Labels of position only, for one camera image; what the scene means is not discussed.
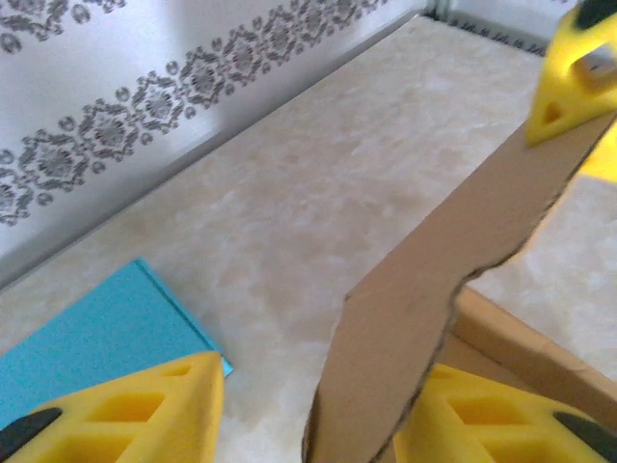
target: marble surface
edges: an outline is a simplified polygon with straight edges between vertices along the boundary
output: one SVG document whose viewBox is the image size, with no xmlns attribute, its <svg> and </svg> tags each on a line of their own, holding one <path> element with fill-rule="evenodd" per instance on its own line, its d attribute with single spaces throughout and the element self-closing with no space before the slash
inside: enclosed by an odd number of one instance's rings
<svg viewBox="0 0 617 463">
<path fill-rule="evenodd" d="M 0 352 L 145 257 L 224 347 L 217 462 L 295 462 L 344 293 L 526 116 L 541 61 L 416 18 L 0 294 Z M 476 287 L 617 378 L 617 188 Z"/>
</svg>

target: cardboard piece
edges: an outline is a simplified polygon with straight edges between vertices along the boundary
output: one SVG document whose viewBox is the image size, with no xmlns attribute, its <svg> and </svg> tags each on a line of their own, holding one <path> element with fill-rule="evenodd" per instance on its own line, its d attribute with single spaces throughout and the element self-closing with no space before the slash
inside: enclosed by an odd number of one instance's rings
<svg viewBox="0 0 617 463">
<path fill-rule="evenodd" d="M 464 284 L 519 252 L 612 120 L 532 148 L 520 127 L 352 289 L 313 399 L 304 462 L 384 461 Z"/>
</svg>

